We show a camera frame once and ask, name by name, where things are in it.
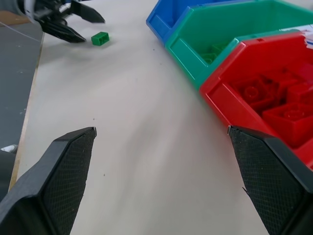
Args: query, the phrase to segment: plastic storage bin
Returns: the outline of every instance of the plastic storage bin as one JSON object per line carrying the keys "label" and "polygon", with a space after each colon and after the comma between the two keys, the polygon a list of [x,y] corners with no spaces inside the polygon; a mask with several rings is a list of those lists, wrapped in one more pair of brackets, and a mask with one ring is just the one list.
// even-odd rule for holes
{"label": "plastic storage bin", "polygon": [[179,26],[190,6],[218,5],[250,0],[159,0],[146,23],[163,45]]}
{"label": "plastic storage bin", "polygon": [[188,12],[165,47],[198,89],[239,41],[311,23],[313,12],[279,0],[202,6]]}
{"label": "plastic storage bin", "polygon": [[313,169],[313,49],[300,32],[241,42],[200,93],[225,125],[278,137]]}

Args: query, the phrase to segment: white table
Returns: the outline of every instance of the white table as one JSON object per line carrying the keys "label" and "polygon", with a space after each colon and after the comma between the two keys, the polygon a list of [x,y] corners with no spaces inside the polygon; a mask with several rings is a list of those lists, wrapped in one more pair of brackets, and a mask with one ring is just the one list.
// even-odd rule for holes
{"label": "white table", "polygon": [[96,126],[71,234],[266,235],[226,128],[145,24],[155,3],[86,2],[107,24],[68,23],[109,32],[102,47],[45,35],[12,182],[55,138]]}

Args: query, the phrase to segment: wire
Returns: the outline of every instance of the wire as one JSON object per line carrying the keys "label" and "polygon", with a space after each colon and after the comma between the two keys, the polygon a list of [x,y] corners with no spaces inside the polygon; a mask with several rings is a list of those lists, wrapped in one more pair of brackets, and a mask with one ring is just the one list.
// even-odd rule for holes
{"label": "wire", "polygon": [[41,42],[41,41],[39,41],[39,40],[37,40],[37,39],[35,39],[35,38],[32,38],[32,37],[30,37],[30,36],[28,36],[28,35],[26,35],[26,34],[23,34],[23,33],[19,32],[19,31],[17,31],[16,29],[14,29],[14,28],[12,28],[12,27],[10,27],[10,26],[8,26],[8,25],[2,23],[1,21],[0,21],[0,24],[3,25],[3,26],[5,26],[5,27],[7,27],[7,28],[9,28],[9,29],[11,29],[11,30],[13,30],[14,32],[17,32],[17,33],[19,33],[19,34],[21,34],[21,35],[23,35],[23,36],[25,36],[25,37],[27,37],[27,38],[30,38],[30,39],[36,41],[36,42]]}

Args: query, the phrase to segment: gray floor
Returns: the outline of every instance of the gray floor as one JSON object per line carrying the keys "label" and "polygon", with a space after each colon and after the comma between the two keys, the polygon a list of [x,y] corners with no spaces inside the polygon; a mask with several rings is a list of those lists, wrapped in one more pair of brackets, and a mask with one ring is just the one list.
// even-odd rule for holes
{"label": "gray floor", "polygon": [[[40,28],[31,23],[12,28],[42,38]],[[0,147],[19,143],[39,53],[40,42],[0,27]]]}

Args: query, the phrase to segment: green bin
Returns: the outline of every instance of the green bin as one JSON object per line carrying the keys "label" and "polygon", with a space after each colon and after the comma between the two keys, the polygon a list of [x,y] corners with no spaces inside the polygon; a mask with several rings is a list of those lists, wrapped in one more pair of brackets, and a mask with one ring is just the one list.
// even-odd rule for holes
{"label": "green bin", "polygon": [[194,7],[165,47],[199,89],[240,41],[307,24],[312,11],[280,0]]}

